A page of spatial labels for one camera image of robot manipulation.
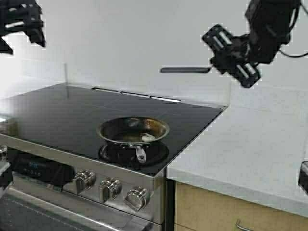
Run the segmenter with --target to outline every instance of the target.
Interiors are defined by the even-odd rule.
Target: frying pan
[[[120,146],[134,147],[140,163],[146,162],[142,148],[164,138],[170,131],[168,124],[149,117],[124,117],[109,120],[97,130],[104,140]]]

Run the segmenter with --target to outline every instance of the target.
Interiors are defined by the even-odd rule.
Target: control knob
[[[138,212],[150,201],[150,192],[143,187],[134,187],[125,197],[125,203],[133,210]]]
[[[84,190],[88,190],[93,186],[96,180],[94,172],[83,170],[78,172],[73,178],[73,182],[69,183],[66,188],[72,190],[75,194],[79,194]]]
[[[100,202],[105,203],[107,200],[115,199],[122,190],[122,184],[119,180],[107,178],[99,186]]]

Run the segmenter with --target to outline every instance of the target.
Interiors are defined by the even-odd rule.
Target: drawer
[[[308,218],[190,185],[176,185],[175,223],[195,231],[307,231]]]

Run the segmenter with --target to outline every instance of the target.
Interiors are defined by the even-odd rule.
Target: control panel
[[[164,185],[150,191],[91,169],[73,167],[12,148],[8,149],[7,154],[0,149],[0,158],[7,159],[14,174],[33,183],[59,192],[73,193],[157,223],[164,219]]]

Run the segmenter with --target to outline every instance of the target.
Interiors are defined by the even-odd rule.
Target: cooktop
[[[13,120],[14,132],[0,129],[0,133],[155,176],[221,112],[219,108],[58,84],[1,100],[0,122],[2,118]],[[108,155],[101,153],[106,141],[97,127],[128,116],[156,118],[170,127],[159,146],[149,148],[151,164],[119,161],[113,157],[112,147]],[[155,150],[163,153],[155,156]]]

